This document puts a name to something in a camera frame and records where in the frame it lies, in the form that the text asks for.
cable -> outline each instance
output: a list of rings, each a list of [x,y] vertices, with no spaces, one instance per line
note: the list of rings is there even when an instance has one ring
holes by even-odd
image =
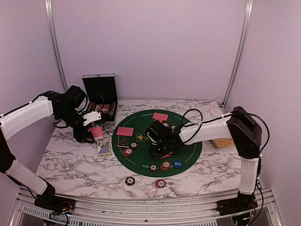
[[[261,152],[263,151],[263,149],[267,146],[267,144],[269,142],[269,138],[270,138],[269,127],[266,124],[266,122],[260,116],[258,116],[256,114],[253,114],[253,113],[247,113],[247,112],[246,113],[243,113],[243,112],[231,112],[230,114],[225,115],[224,118],[230,117],[230,116],[233,116],[233,115],[250,115],[250,116],[258,118],[264,124],[264,126],[265,126],[265,128],[267,130],[267,133],[268,133],[268,138],[267,138],[266,142],[264,143],[264,145],[262,146],[261,150],[259,151],[259,154],[261,154]],[[217,117],[217,118],[214,118],[214,119],[210,119],[208,121],[204,121],[203,124],[210,123],[210,122],[213,122],[213,121],[216,121],[216,120],[219,120],[219,119],[222,119],[222,117]]]
[[[34,199],[37,199],[37,197],[33,195],[32,191],[31,191],[28,187],[26,187],[26,188],[28,189],[28,191],[29,191],[29,193],[32,195],[32,197],[33,197]]]
[[[59,121],[56,121],[54,123],[52,123],[52,125],[56,128],[59,128],[59,129],[65,129],[65,128],[68,128],[69,126],[68,125],[65,125],[65,126],[57,126],[57,124],[59,124],[62,120],[60,119]]]
[[[35,197],[35,196],[33,195],[32,191],[31,191],[28,187],[26,187],[26,188],[28,189],[29,193],[32,195],[32,197],[33,197],[34,199],[38,199],[37,197]],[[68,201],[64,201],[63,203],[65,203],[65,202],[69,203],[69,206],[70,206],[70,209],[69,209],[69,210],[71,210],[71,209],[72,209],[71,203],[68,202]],[[62,209],[59,209],[59,208],[56,208],[56,207],[51,207],[51,208],[59,210],[59,211],[61,212],[61,214],[64,214],[64,215],[66,216],[67,222],[66,222],[65,226],[67,226],[67,225],[68,225],[68,221],[69,221],[69,218],[68,218],[68,216],[67,216],[67,213],[66,213],[65,211],[63,211]]]
[[[33,100],[32,102],[34,102],[36,99],[38,99],[41,96],[41,94],[38,94]]]
[[[201,121],[203,121],[204,117],[203,117],[202,112],[201,112],[199,109],[191,108],[191,109],[187,110],[187,111],[184,113],[184,115],[182,116],[182,126],[187,127],[187,126],[195,125],[195,123],[190,124],[190,125],[184,125],[184,118],[185,118],[185,115],[186,115],[188,112],[192,112],[192,111],[199,112],[199,114],[201,115]]]
[[[204,120],[204,116],[203,116],[202,112],[201,112],[199,109],[191,108],[191,109],[187,110],[187,111],[184,113],[184,115],[182,116],[182,126],[185,127],[185,125],[184,125],[184,117],[185,117],[185,115],[186,115],[188,112],[191,112],[191,111],[197,111],[197,112],[200,113],[200,115],[201,115],[201,123],[200,123],[200,125],[199,125],[197,131],[196,131],[196,132],[195,132],[188,140],[184,141],[183,144],[185,144],[185,143],[191,141],[191,140],[196,136],[196,134],[197,134],[197,133],[199,132],[199,130],[201,129],[202,124],[203,124],[203,120]]]
[[[103,100],[102,108],[100,110],[98,110],[100,112],[103,109],[103,107],[104,107],[104,98],[101,95],[99,95],[98,93],[88,93],[87,96],[89,96],[90,94],[96,94],[96,95],[98,95]]]
[[[66,218],[67,218],[67,222],[66,222],[66,224],[65,224],[65,226],[67,226],[67,225],[68,225],[69,218],[68,218],[68,215],[67,215],[66,212],[63,212],[63,214],[65,214],[65,216],[66,216]]]
[[[257,218],[258,218],[258,216],[260,215],[260,213],[262,212],[262,209],[263,209],[263,199],[264,199],[264,197],[263,197],[263,193],[262,193],[262,191],[261,191],[261,189],[258,187],[258,183],[257,183],[257,180],[256,180],[256,187],[257,187],[257,189],[259,190],[259,192],[260,192],[260,194],[261,194],[261,199],[262,199],[262,203],[261,203],[261,207],[260,207],[260,210],[259,210],[259,212],[258,212],[258,214],[255,216],[255,218],[249,223],[249,225],[251,225]]]
[[[256,213],[256,208],[253,206],[253,205],[251,205],[252,207],[253,207],[253,209],[254,209],[254,215],[255,215],[255,213]]]

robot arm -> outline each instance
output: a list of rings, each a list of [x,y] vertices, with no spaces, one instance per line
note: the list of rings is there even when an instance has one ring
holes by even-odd
[[[36,121],[55,116],[73,128],[73,136],[78,142],[94,143],[95,140],[86,125],[101,119],[100,113],[92,112],[81,116],[75,109],[82,103],[86,94],[79,87],[71,86],[66,93],[48,91],[35,100],[0,115],[0,172],[5,173],[17,184],[21,184],[37,194],[35,205],[57,210],[64,201],[73,200],[55,196],[55,189],[48,182],[30,171],[11,153],[7,141],[14,134]]]
[[[254,190],[260,173],[262,129],[242,107],[235,107],[231,113],[209,121],[177,125],[174,129],[154,121],[145,134],[153,143],[149,151],[156,160],[170,152],[179,153],[185,145],[218,138],[232,138],[241,158],[238,197],[218,201],[217,210],[220,215],[227,215],[258,206]]]

black poker chip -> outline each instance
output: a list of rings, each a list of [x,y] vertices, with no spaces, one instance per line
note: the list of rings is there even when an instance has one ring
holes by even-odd
[[[158,166],[156,164],[151,164],[150,165],[150,171],[151,172],[156,172],[158,170]]]
[[[131,143],[131,148],[137,148],[138,144],[136,142]]]
[[[128,186],[132,186],[132,185],[134,185],[134,183],[135,183],[135,179],[133,177],[126,178],[126,184]]]

poker chip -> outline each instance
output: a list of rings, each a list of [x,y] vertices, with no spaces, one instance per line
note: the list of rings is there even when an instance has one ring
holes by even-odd
[[[131,148],[137,148],[137,147],[138,147],[137,143],[135,143],[135,142],[131,143]]]
[[[167,171],[170,168],[171,168],[171,163],[170,162],[168,162],[168,161],[162,162],[162,164],[161,164],[161,170]]]
[[[157,186],[158,188],[163,188],[163,187],[165,187],[165,186],[166,186],[165,180],[162,180],[162,179],[157,180],[157,181],[156,181],[156,186]]]
[[[150,165],[150,171],[151,172],[156,172],[158,170],[158,166],[156,164],[151,164]]]
[[[182,161],[179,161],[179,160],[176,160],[173,162],[173,166],[175,169],[181,169],[183,167],[183,162]]]
[[[130,155],[133,154],[133,153],[134,153],[134,151],[133,151],[132,148],[127,148],[127,149],[125,149],[125,150],[122,152],[122,154],[123,154],[125,157],[128,157],[128,156],[130,156]]]
[[[134,183],[135,183],[135,179],[133,177],[126,178],[126,184],[128,186],[132,186],[132,185],[134,185]]]

open case lid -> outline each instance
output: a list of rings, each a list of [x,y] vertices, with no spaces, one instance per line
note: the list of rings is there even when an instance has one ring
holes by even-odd
[[[118,101],[115,73],[85,74],[82,79],[90,101],[102,104],[102,100],[97,94],[104,98],[105,104]]]

